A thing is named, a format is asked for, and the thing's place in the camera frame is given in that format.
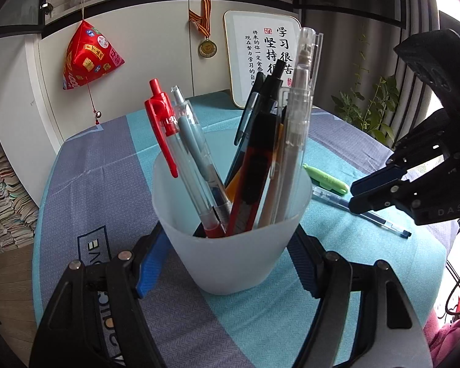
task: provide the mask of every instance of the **green marker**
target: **green marker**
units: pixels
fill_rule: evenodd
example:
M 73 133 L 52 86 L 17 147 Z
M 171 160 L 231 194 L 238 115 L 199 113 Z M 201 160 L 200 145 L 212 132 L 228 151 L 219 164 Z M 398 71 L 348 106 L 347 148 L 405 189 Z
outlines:
M 303 164 L 303 168 L 307 171 L 307 174 L 318 181 L 320 186 L 324 189 L 330 191 L 333 189 L 336 192 L 339 192 L 341 195 L 346 195 L 349 192 L 349 185 L 341 180 L 338 180 L 335 177 L 332 177 L 330 174 L 323 172 L 315 167 Z

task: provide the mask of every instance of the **pink fabric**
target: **pink fabric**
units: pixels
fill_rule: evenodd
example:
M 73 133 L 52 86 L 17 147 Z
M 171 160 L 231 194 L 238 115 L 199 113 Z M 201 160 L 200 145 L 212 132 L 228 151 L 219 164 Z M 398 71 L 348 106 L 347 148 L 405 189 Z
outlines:
M 432 314 L 430 314 L 424 327 L 424 334 L 428 340 L 433 366 L 436 367 L 453 350 L 460 339 L 460 319 L 453 324 L 445 324 L 434 336 L 432 335 L 437 325 L 435 326 L 433 322 L 430 322 L 431 319 Z

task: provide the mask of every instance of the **red pen clip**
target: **red pen clip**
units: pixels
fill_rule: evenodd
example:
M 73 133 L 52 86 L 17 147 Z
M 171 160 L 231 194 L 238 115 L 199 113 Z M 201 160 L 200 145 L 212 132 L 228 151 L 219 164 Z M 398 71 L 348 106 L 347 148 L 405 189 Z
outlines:
M 153 93 L 153 97 L 145 101 L 145 109 L 147 110 L 147 115 L 150 119 L 150 124 L 153 132 L 155 133 L 155 137 L 157 138 L 158 145 L 160 145 L 160 149 L 162 150 L 165 160 L 167 160 L 167 164 L 169 165 L 170 172 L 172 176 L 176 178 L 178 176 L 177 165 L 170 154 L 167 141 L 165 140 L 165 137 L 170 137 L 171 135 L 178 133 L 174 110 L 172 109 L 169 96 L 160 89 L 158 79 L 150 80 L 150 88 Z M 162 133 L 160 125 L 162 125 L 165 129 L 165 136 Z

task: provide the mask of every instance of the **pile of paper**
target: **pile of paper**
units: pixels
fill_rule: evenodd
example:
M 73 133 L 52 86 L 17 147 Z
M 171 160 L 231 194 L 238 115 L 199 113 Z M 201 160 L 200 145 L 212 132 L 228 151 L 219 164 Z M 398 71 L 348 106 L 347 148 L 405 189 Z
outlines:
M 0 252 L 34 242 L 38 213 L 0 145 Z

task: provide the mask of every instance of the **tablecloth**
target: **tablecloth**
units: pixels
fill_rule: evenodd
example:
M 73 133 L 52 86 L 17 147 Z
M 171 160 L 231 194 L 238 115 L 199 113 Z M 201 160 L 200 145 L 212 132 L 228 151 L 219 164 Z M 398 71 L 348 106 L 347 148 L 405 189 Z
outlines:
M 237 127 L 242 111 L 226 93 L 194 97 L 191 102 L 205 132 Z M 34 246 L 38 322 L 72 259 L 86 264 L 108 261 L 151 232 L 157 222 L 151 206 L 152 166 L 159 152 L 144 110 L 94 126 L 62 145 L 44 191 Z M 337 117 L 312 110 L 305 163 L 351 183 L 382 167 L 390 154 L 388 148 Z M 387 260 L 424 324 L 457 225 L 416 227 L 394 207 L 380 214 L 409 229 L 411 238 L 405 240 L 315 200 L 301 223 L 326 250 L 336 250 L 350 261 Z M 303 290 L 286 250 L 261 285 L 229 296 L 201 291 L 166 236 L 158 242 L 157 261 L 151 290 L 140 305 L 168 367 L 293 364 L 318 302 Z M 349 357 L 358 302 L 359 294 L 352 294 L 336 362 Z M 108 295 L 99 295 L 99 303 L 108 305 Z M 104 314 L 108 349 L 111 356 L 120 358 L 107 317 Z

